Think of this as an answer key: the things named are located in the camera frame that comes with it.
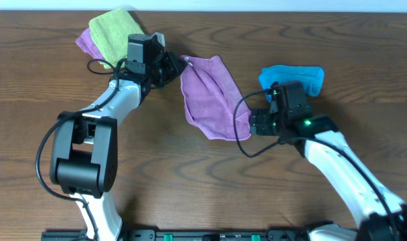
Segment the purple microfiber cloth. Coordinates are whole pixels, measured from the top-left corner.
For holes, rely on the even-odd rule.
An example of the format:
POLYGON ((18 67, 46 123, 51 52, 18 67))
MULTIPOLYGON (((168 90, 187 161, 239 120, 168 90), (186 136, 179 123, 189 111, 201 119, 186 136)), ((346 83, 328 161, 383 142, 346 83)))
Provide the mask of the purple microfiber cloth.
POLYGON ((185 117, 210 140, 244 141, 250 134, 250 109, 221 57, 182 56, 187 67, 181 74, 185 117))

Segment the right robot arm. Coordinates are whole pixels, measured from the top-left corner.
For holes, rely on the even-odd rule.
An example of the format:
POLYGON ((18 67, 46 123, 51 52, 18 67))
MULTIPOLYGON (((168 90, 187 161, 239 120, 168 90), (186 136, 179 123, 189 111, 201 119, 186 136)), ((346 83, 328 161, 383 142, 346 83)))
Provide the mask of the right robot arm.
POLYGON ((253 135, 278 136, 294 146, 329 181, 348 207, 357 229, 322 224, 310 240, 407 240, 407 204, 383 185, 360 161, 328 116, 290 119, 280 111, 256 109, 250 116, 253 135))

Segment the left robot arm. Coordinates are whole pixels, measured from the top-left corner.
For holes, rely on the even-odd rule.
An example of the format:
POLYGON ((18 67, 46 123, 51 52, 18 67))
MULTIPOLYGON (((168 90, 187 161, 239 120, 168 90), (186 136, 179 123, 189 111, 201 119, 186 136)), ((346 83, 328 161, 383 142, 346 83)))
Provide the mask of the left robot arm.
POLYGON ((186 63, 158 50, 136 60, 111 64, 106 91, 90 106, 64 111, 46 137, 53 137, 50 180, 76 202, 86 222, 85 240, 118 240, 123 221, 111 193, 118 169, 118 126, 146 95, 164 87, 184 71, 186 63))

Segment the blue cloth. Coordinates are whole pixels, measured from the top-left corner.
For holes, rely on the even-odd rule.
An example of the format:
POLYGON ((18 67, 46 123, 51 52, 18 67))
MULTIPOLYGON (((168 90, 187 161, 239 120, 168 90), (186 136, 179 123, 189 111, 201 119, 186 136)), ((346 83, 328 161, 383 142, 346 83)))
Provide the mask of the blue cloth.
POLYGON ((258 81, 263 90, 269 89, 273 84, 284 84, 299 81, 305 93, 309 96, 318 96, 325 77, 322 67, 319 66, 285 66, 275 65, 263 68, 258 81))

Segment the purple folded cloth under green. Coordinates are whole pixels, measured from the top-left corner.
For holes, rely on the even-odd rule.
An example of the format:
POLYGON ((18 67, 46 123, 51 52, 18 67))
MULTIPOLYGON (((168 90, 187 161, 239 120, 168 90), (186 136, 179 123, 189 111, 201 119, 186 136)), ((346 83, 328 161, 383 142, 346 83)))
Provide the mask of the purple folded cloth under green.
POLYGON ((104 56, 101 54, 100 50, 91 38, 89 27, 85 29, 81 36, 76 39, 76 45, 92 58, 101 60, 104 59, 104 56))

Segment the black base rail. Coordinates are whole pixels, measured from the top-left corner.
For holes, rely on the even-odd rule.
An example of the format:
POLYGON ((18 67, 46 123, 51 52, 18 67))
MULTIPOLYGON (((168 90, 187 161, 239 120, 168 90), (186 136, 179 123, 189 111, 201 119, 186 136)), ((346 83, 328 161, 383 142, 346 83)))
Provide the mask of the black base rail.
POLYGON ((350 230, 269 230, 267 232, 156 232, 132 230, 118 237, 123 241, 299 241, 299 240, 354 240, 350 230))

